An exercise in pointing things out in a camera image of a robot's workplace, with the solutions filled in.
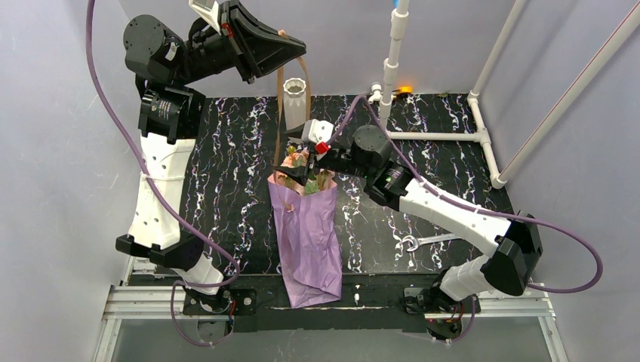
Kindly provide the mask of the white ribbed vase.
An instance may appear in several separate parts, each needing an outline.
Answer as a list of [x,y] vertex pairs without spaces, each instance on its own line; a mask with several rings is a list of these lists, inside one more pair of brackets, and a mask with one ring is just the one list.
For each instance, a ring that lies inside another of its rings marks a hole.
[[285,114],[286,130],[304,124],[307,115],[307,83],[302,78],[287,79],[282,89],[284,91],[283,110]]

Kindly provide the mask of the brown ribbon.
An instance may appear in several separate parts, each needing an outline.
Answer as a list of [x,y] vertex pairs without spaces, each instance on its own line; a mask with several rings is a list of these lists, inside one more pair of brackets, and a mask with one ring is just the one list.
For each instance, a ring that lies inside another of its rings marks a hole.
[[281,164],[278,162],[282,151],[284,150],[285,133],[280,129],[282,119],[285,120],[286,130],[293,130],[295,127],[302,125],[309,119],[311,107],[311,84],[306,62],[303,56],[296,57],[300,68],[303,71],[304,78],[285,79],[285,67],[281,66],[276,70],[277,85],[277,125],[278,134],[276,137],[276,148],[272,163],[272,176],[274,183],[279,181],[276,166]]

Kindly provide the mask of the purple flower bouquet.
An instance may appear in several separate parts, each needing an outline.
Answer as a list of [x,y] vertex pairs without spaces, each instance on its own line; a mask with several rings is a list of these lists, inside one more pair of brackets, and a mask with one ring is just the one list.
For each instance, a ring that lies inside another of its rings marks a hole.
[[321,170],[292,189],[268,177],[282,277],[292,308],[341,298],[340,245],[334,226],[337,183]]

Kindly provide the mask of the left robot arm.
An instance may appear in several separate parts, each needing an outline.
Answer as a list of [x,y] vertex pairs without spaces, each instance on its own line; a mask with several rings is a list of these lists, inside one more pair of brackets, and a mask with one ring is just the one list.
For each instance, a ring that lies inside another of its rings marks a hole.
[[187,38],[150,14],[123,34],[125,65],[140,95],[140,175],[133,222],[116,249],[178,273],[186,286],[213,296],[223,274],[204,253],[194,228],[176,219],[186,166],[198,138],[205,96],[191,83],[227,69],[252,83],[306,53],[306,44],[260,22],[238,1],[192,1]]

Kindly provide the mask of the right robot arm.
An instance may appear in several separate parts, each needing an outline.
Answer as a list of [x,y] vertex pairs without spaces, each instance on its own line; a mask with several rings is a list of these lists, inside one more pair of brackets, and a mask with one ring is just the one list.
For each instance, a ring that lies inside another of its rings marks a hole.
[[359,127],[347,148],[328,145],[333,130],[331,123],[314,119],[287,131],[309,155],[304,164],[278,166],[277,171],[301,185],[320,170],[362,177],[365,193],[380,206],[425,219],[481,251],[479,257],[445,269],[424,292],[425,304],[444,308],[485,291],[510,296],[525,292],[543,252],[534,224],[490,216],[483,207],[436,188],[392,160],[394,144],[377,126]]

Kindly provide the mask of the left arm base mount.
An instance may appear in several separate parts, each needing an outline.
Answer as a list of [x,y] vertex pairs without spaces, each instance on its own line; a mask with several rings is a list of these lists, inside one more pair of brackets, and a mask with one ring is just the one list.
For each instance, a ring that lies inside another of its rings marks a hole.
[[257,293],[255,290],[224,287],[215,295],[187,289],[182,313],[198,316],[222,314],[245,316],[255,314],[256,309]]

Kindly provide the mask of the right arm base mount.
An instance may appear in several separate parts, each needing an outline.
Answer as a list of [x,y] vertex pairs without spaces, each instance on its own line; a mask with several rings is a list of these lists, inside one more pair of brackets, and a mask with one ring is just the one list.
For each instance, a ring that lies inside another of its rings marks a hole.
[[455,301],[437,287],[407,287],[400,303],[408,314],[426,318],[426,329],[432,339],[448,344],[465,336],[481,311],[477,295]]

